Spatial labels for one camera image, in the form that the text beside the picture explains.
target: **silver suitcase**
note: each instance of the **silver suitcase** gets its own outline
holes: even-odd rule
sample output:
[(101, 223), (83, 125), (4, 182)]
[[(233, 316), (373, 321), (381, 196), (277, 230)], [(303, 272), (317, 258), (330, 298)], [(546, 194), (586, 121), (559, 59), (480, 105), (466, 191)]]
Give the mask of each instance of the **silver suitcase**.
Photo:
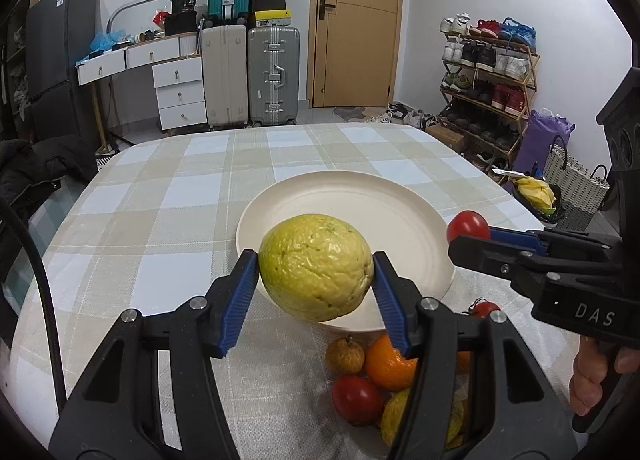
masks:
[(202, 31), (202, 80), (210, 127), (249, 120), (245, 26)]
[(249, 31), (249, 107), (254, 126), (296, 123), (299, 80), (300, 32), (296, 28)]

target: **red tomato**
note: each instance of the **red tomato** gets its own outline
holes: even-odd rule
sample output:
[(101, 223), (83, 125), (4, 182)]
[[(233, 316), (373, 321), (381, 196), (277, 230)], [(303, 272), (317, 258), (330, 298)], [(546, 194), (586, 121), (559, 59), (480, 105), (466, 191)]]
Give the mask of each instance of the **red tomato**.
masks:
[(385, 407), (378, 389), (367, 379), (355, 375), (340, 377), (331, 388), (335, 411), (350, 424), (369, 426)]
[(460, 235), (490, 239), (491, 230), (486, 220), (475, 211), (461, 211), (449, 222), (447, 242), (455, 240)]
[(469, 307), (469, 315), (475, 315), (476, 317), (487, 317), (494, 310), (500, 310), (495, 303), (487, 301), (485, 299), (476, 299), (476, 302)]

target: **purple bag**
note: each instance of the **purple bag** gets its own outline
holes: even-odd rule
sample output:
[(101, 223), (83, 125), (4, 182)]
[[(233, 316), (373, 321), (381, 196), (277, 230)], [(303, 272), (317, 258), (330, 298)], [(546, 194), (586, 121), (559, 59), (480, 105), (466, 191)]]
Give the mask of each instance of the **purple bag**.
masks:
[(574, 130), (575, 125), (569, 124), (564, 117), (544, 115), (533, 110), (529, 118), (529, 128), (522, 138), (520, 151), (513, 163), (513, 171), (531, 172), (536, 163), (538, 163), (538, 169), (545, 169), (554, 137), (560, 135), (564, 144), (567, 145)]

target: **woven basket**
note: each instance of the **woven basket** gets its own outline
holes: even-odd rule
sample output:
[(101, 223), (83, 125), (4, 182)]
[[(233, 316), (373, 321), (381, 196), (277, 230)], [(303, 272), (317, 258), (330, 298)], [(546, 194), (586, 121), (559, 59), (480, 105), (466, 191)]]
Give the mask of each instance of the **woven basket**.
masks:
[[(560, 139), (562, 146), (556, 145)], [(596, 171), (604, 169), (605, 179), (607, 168), (600, 164), (589, 174), (571, 154), (566, 151), (566, 145), (560, 135), (556, 135), (551, 143), (551, 151), (545, 166), (545, 179), (562, 191), (562, 200), (570, 204), (567, 211), (574, 211), (578, 216), (568, 215), (562, 221), (564, 229), (583, 231), (591, 222), (591, 218), (598, 211), (602, 199), (609, 191), (609, 184), (605, 179), (595, 177)]]

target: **door frame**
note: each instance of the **door frame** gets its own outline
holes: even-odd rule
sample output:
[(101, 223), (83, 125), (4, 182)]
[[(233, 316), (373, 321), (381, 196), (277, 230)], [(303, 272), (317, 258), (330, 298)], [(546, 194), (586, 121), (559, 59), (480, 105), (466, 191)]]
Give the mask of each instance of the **door frame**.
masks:
[[(391, 62), (391, 89), (389, 91), (389, 101), (393, 99), (396, 89), (396, 75), (398, 73), (398, 56), (400, 50), (400, 31), (402, 25), (402, 0), (398, 0), (398, 11), (396, 21), (396, 42), (394, 56)], [(314, 75), (316, 70), (316, 27), (318, 23), (318, 0), (309, 0), (309, 40), (306, 59), (306, 99), (308, 107), (313, 108), (314, 104)]]

